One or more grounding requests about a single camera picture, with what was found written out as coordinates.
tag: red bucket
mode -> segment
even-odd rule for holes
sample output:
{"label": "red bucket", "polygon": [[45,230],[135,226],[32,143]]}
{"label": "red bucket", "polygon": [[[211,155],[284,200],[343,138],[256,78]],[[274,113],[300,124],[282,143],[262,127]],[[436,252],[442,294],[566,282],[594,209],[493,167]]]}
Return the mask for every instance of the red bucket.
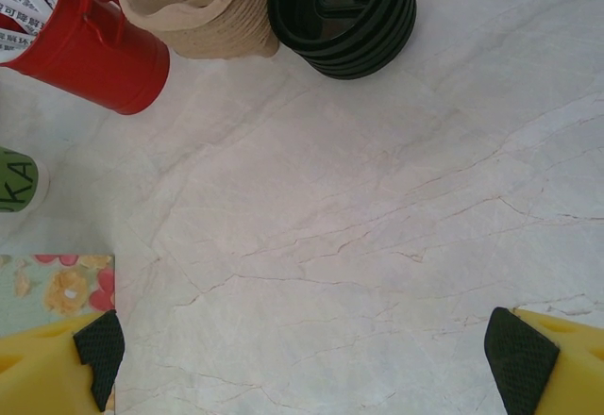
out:
{"label": "red bucket", "polygon": [[118,0],[58,0],[29,48],[0,66],[132,115],[158,97],[170,54],[126,20]]}

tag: black ribbed cup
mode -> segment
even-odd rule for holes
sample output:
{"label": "black ribbed cup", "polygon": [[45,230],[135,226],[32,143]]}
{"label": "black ribbed cup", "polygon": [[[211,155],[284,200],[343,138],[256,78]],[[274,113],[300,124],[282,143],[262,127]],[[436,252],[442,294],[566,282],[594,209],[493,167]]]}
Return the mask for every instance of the black ribbed cup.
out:
{"label": "black ribbed cup", "polygon": [[277,37],[320,73],[360,78],[388,64],[407,43],[415,0],[269,0]]}

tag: paper in bucket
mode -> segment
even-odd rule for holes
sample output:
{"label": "paper in bucket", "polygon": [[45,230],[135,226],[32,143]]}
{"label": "paper in bucket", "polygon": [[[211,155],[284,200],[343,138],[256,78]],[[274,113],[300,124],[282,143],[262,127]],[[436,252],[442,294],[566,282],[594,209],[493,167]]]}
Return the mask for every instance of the paper in bucket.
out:
{"label": "paper in bucket", "polygon": [[0,0],[0,66],[124,115],[149,107],[170,54],[118,0]]}

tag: marble surface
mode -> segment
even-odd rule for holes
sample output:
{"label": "marble surface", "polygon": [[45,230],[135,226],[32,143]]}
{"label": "marble surface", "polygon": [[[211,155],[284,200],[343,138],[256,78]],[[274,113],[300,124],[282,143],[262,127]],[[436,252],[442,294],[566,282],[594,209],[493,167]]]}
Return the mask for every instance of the marble surface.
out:
{"label": "marble surface", "polygon": [[604,0],[418,0],[364,80],[174,58],[125,118],[0,73],[52,172],[2,253],[115,253],[121,415],[504,413],[496,306],[604,325]]}

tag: floral pattern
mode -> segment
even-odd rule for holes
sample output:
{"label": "floral pattern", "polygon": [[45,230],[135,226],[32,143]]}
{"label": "floral pattern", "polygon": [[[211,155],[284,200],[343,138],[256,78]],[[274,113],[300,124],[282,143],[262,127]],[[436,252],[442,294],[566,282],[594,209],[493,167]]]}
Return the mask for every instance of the floral pattern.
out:
{"label": "floral pattern", "polygon": [[109,311],[115,308],[115,273],[112,269],[103,269],[96,275],[98,290],[91,294],[91,307],[97,311]]}
{"label": "floral pattern", "polygon": [[72,267],[77,264],[79,259],[78,255],[34,255],[34,258],[38,260],[42,266],[52,266],[56,259],[65,266]]}
{"label": "floral pattern", "polygon": [[[0,255],[0,337],[114,309],[114,268],[110,256]],[[114,398],[108,410],[114,410]]]}
{"label": "floral pattern", "polygon": [[88,299],[88,283],[77,269],[54,274],[44,295],[44,305],[49,311],[62,316],[77,315]]}

